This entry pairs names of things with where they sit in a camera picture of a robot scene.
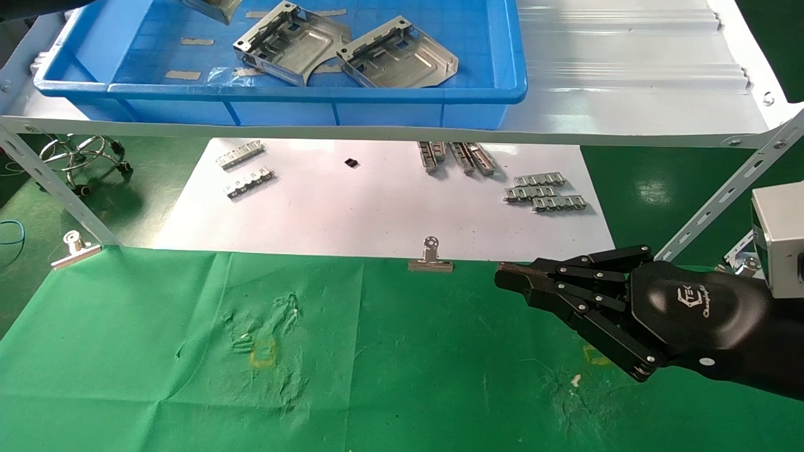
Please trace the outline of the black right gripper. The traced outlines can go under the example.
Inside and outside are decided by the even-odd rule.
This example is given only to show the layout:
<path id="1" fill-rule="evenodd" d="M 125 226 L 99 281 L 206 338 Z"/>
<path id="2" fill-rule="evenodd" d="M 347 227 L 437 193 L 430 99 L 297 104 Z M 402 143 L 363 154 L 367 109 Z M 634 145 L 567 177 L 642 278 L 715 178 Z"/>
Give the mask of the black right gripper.
<path id="1" fill-rule="evenodd" d="M 746 341 L 771 306 L 766 284 L 652 260 L 651 248 L 638 245 L 563 261 L 504 261 L 495 283 L 555 315 L 638 382 L 663 364 L 709 379 L 740 377 Z"/>

